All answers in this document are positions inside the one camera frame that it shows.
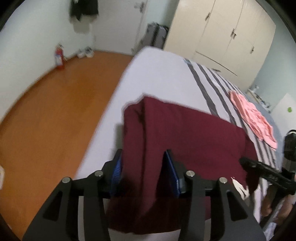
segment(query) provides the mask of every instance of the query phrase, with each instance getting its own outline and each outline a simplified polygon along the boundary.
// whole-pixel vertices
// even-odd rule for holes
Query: metal bolt
[[[219,178],[219,181],[222,183],[227,183],[227,179],[225,177]]]
[[[186,172],[186,175],[187,175],[188,177],[193,177],[193,176],[195,175],[195,173],[194,173],[194,171],[187,171],[187,172]]]
[[[101,177],[102,175],[104,175],[104,173],[103,173],[102,171],[96,171],[96,172],[94,173],[94,175],[95,175],[96,177]]]
[[[71,181],[71,179],[70,179],[69,177],[64,177],[64,178],[62,179],[62,182],[63,182],[63,183],[68,183],[69,181]]]

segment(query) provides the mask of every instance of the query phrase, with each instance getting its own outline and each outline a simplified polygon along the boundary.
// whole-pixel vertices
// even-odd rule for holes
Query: pink cloth
[[[277,149],[277,141],[273,135],[273,127],[256,109],[256,106],[253,103],[248,102],[242,94],[235,91],[229,91],[229,95],[232,103],[238,109],[244,121],[248,123],[259,140],[264,140],[269,146]]]

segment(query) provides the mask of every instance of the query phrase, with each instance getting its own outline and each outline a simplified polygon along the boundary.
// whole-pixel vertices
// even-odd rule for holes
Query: shoe
[[[88,57],[88,58],[92,58],[94,56],[94,51],[90,48],[90,47],[87,47],[85,49],[85,55]]]
[[[77,53],[77,57],[78,57],[78,58],[83,58],[84,56],[85,56],[85,52],[79,50],[78,53]]]

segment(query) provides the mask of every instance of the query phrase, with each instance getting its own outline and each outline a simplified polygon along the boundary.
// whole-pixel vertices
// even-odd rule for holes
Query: fire extinguisher
[[[63,46],[61,44],[58,44],[55,51],[55,62],[58,69],[64,69],[65,63],[64,63],[64,53],[63,53]]]

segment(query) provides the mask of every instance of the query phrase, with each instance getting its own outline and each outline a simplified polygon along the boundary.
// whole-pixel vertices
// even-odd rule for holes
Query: bed
[[[254,143],[258,160],[273,168],[280,168],[281,163],[278,160],[281,160],[282,141],[274,122],[271,125],[275,128],[279,143],[278,151],[274,151],[252,133],[230,102],[229,90],[242,93],[236,86],[205,66],[159,49],[143,49],[125,70],[75,178],[84,178],[95,170],[100,170],[106,161],[113,158],[115,151],[122,148],[123,110],[130,102],[140,100],[143,95],[202,110],[242,127]],[[267,112],[263,112],[263,115],[271,121]],[[267,181],[261,179],[254,193],[254,216],[257,221],[260,221],[261,200],[266,194],[267,187]],[[125,240],[129,234],[121,237],[119,233],[114,232],[110,235],[116,236],[114,240]],[[177,237],[178,231],[175,231],[144,237],[135,235],[132,240],[177,240]]]

